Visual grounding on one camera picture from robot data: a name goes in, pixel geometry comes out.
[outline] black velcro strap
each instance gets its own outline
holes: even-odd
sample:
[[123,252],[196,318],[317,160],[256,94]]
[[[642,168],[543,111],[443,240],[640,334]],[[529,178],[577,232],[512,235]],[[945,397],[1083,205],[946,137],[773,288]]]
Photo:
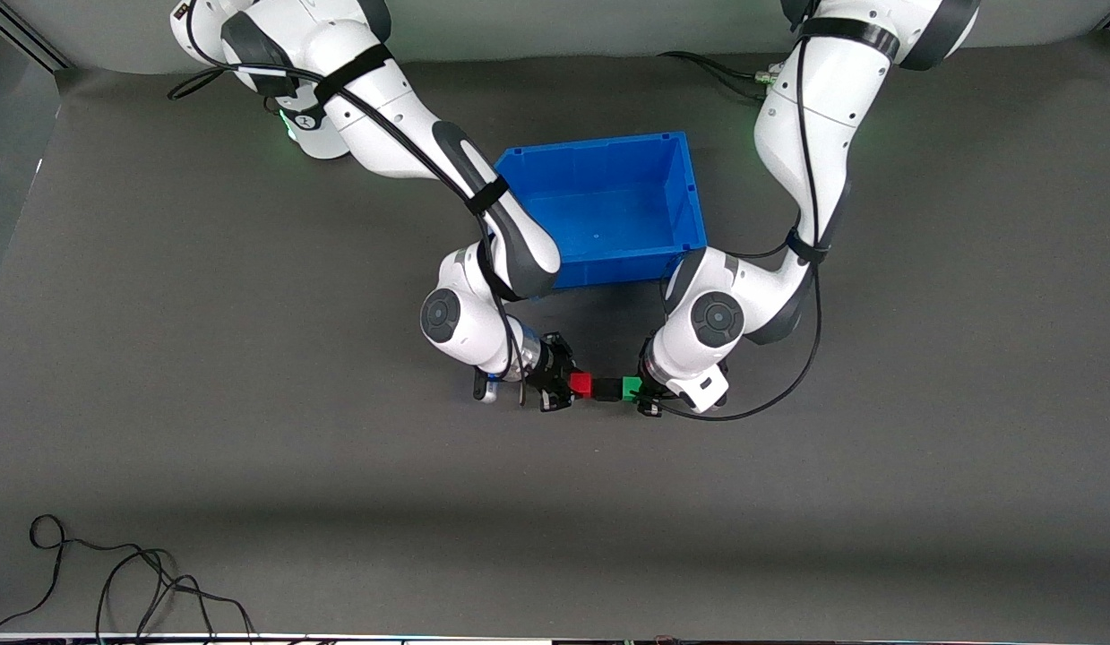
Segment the black velcro strap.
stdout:
[[809,264],[820,264],[825,262],[825,254],[829,253],[829,246],[811,246],[807,244],[799,235],[797,235],[797,228],[789,229],[789,234],[785,236],[785,244],[789,246],[798,258],[808,262]]
[[508,302],[518,302],[522,300],[522,298],[518,296],[518,294],[515,294],[514,291],[511,290],[511,286],[507,286],[506,282],[504,282],[503,279],[495,273],[494,266],[490,264],[490,258],[486,256],[486,246],[482,242],[480,243],[480,248],[476,250],[476,261],[480,262],[480,271],[484,274],[484,281],[486,281],[486,285],[490,286],[492,293]]
[[855,21],[852,18],[809,18],[801,26],[801,38],[814,36],[856,40],[877,49],[890,61],[898,57],[898,49],[901,49],[901,40],[894,33],[866,21]]
[[351,61],[345,62],[342,68],[329,73],[327,77],[324,77],[316,84],[316,90],[314,90],[316,100],[320,101],[321,105],[329,102],[349,82],[363,77],[363,74],[370,71],[382,68],[383,63],[391,57],[392,53],[387,51],[385,44],[375,44],[374,48],[365,49],[359,57],[352,58]]
[[509,191],[511,184],[506,183],[506,178],[502,174],[496,177],[492,183],[486,184],[484,188],[480,189],[472,199],[464,201],[463,203],[467,206],[467,210],[472,212],[472,215],[482,215],[490,209],[495,202],[502,199],[503,195]]

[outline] gray table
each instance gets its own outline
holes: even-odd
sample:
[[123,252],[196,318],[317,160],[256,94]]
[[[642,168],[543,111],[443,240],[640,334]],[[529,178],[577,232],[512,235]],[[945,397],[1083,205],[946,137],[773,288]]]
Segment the gray table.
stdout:
[[[406,70],[491,155],[685,130],[723,249],[791,221],[756,108],[685,62]],[[415,325],[474,239],[457,201],[302,158],[234,79],[176,104],[170,83],[62,79],[2,266],[0,615],[43,591],[23,532],[51,511],[170,547],[271,632],[1110,642],[1107,36],[894,72],[818,363],[728,425],[473,403]],[[615,374],[660,320],[654,285],[513,310]],[[740,346],[729,409],[809,340]],[[111,564],[74,552],[10,628],[91,628]],[[162,628],[198,628],[190,604]]]

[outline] blue container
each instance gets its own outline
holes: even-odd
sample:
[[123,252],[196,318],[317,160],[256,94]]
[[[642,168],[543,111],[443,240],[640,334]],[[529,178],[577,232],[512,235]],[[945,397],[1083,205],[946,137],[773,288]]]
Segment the blue container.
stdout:
[[509,148],[495,168],[563,254],[557,289],[657,281],[706,245],[686,134]]

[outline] gray wall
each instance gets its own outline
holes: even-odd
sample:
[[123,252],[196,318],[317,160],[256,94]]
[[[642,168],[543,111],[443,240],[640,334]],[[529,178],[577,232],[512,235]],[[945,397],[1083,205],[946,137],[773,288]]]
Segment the gray wall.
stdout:
[[[137,73],[198,69],[173,41],[174,0],[7,0],[80,67]],[[778,0],[387,0],[401,60],[571,53],[779,52]],[[968,44],[1045,44],[1092,29],[1110,0],[983,0]]]

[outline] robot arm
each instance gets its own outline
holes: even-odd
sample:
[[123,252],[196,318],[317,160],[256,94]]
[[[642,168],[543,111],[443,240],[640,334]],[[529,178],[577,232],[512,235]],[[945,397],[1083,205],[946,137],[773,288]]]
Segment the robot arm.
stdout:
[[718,364],[743,336],[764,344],[795,330],[811,291],[811,265],[825,260],[845,210],[850,141],[889,67],[928,69],[944,60],[972,29],[978,4],[785,0],[791,20],[809,20],[760,108],[755,145],[801,215],[777,271],[716,249],[683,258],[666,289],[666,325],[640,360],[652,395],[673,392],[706,412],[729,389]]
[[[188,37],[191,29],[200,49]],[[494,188],[497,173],[476,144],[455,125],[441,121],[420,102],[397,62],[380,48],[391,32],[383,0],[211,0],[184,3],[170,17],[173,32],[198,60],[219,58],[230,64],[276,64],[332,77],[359,60],[377,57],[343,82],[343,89],[374,107],[406,135],[463,196],[480,201]],[[250,89],[272,97],[283,108],[296,142],[310,155],[330,159],[350,152],[367,170],[394,179],[436,179],[418,159],[336,94],[317,99],[312,82],[236,71]],[[509,189],[474,208],[488,232],[480,243],[460,249],[440,266],[436,291],[424,302],[421,327],[444,354],[476,366],[477,374],[526,380],[543,392],[544,403],[569,404],[562,374],[569,352],[557,337],[538,339],[514,318],[505,318],[495,296],[521,300],[549,293],[558,276],[559,253],[542,225]],[[493,401],[494,380],[476,399]]]

